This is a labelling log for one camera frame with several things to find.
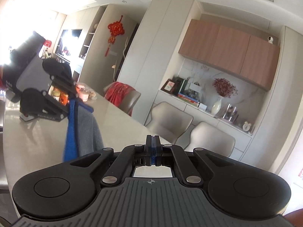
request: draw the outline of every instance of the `gray towel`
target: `gray towel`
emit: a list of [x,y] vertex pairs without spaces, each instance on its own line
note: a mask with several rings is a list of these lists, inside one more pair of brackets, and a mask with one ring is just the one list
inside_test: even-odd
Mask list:
[[83,156],[104,148],[101,133],[94,115],[78,106],[78,154]]

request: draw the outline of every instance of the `framed photo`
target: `framed photo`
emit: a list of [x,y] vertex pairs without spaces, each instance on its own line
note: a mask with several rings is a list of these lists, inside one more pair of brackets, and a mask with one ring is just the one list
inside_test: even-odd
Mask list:
[[166,93],[172,94],[176,87],[177,87],[176,82],[174,82],[171,79],[168,79],[166,81],[166,83],[162,86],[161,90],[166,92]]

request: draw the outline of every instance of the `chinese knot ornament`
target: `chinese knot ornament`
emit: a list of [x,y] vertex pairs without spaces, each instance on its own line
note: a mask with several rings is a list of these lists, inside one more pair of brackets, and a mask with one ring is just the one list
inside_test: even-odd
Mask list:
[[119,21],[111,23],[107,26],[107,28],[109,29],[109,31],[111,33],[111,36],[108,39],[109,46],[105,52],[105,56],[107,56],[110,46],[115,43],[116,36],[123,35],[125,33],[125,31],[123,29],[123,24],[121,23],[122,18],[123,18],[123,15],[121,15],[121,19]]

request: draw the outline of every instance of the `television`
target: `television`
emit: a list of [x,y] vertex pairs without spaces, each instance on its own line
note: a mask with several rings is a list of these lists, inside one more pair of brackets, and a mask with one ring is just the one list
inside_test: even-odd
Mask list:
[[75,50],[77,49],[77,41],[81,32],[82,29],[63,30],[58,41],[55,54],[70,62],[71,56],[75,55]]

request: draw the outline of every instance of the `small clock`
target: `small clock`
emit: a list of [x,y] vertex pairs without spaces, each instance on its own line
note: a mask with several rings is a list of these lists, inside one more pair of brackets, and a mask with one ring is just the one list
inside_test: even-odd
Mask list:
[[249,131],[251,127],[251,124],[245,121],[245,123],[242,126],[243,131]]

